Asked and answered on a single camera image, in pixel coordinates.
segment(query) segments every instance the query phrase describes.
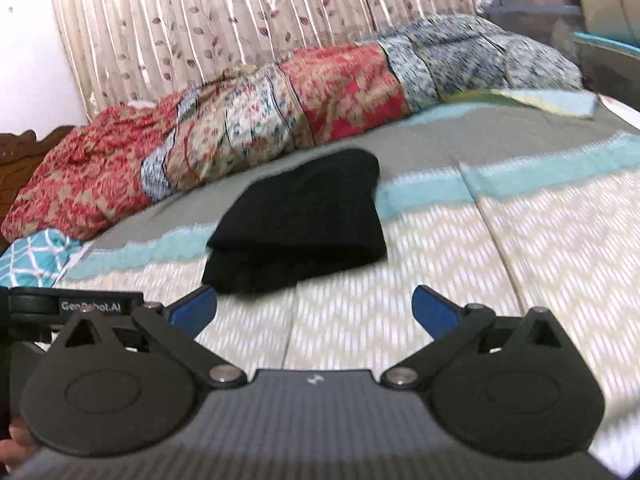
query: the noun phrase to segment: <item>teal patterned fabric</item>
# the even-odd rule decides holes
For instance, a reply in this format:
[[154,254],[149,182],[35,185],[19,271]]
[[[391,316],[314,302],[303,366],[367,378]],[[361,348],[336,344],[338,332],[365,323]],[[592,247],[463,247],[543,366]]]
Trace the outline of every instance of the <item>teal patterned fabric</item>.
[[44,229],[19,238],[0,256],[0,285],[52,286],[82,242],[57,229]]

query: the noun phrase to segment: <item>quilt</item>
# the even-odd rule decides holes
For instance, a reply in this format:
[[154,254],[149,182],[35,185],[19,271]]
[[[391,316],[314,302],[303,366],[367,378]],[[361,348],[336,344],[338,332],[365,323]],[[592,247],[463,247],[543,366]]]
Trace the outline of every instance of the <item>quilt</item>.
[[156,108],[105,110],[51,150],[2,223],[88,240],[176,192],[356,136],[449,97],[578,89],[556,50],[475,16],[431,16],[359,44],[223,72]]

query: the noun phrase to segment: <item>curtain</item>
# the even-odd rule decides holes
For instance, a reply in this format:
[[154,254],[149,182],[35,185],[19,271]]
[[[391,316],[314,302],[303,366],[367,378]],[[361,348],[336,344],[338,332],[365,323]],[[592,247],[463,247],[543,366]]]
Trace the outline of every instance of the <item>curtain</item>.
[[89,117],[471,0],[53,0]]

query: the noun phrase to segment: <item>bed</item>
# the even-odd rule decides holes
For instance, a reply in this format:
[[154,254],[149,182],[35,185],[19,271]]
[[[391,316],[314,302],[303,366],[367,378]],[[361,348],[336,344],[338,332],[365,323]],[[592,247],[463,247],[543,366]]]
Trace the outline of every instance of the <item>bed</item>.
[[[593,96],[585,102],[593,106]],[[222,296],[197,341],[249,375],[257,368],[379,374],[430,341],[411,313],[421,283],[504,316],[549,306],[607,399],[594,452],[629,473],[640,460],[620,436],[640,406],[640,216],[632,206],[640,200],[640,137],[602,105],[587,109],[441,105],[293,153],[124,220],[95,238],[56,286],[142,290],[169,304],[199,286],[206,240],[249,183],[359,146],[380,161],[376,208],[387,261],[252,300]]]

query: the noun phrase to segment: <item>finger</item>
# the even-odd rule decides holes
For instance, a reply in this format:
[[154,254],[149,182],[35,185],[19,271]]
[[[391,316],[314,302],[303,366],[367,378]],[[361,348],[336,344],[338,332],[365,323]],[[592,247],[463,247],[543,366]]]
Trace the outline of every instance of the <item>finger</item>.
[[19,446],[13,440],[0,440],[0,463],[10,468],[18,467],[33,454],[33,450]]
[[19,417],[14,418],[9,424],[9,434],[20,446],[31,447],[35,445],[27,426]]

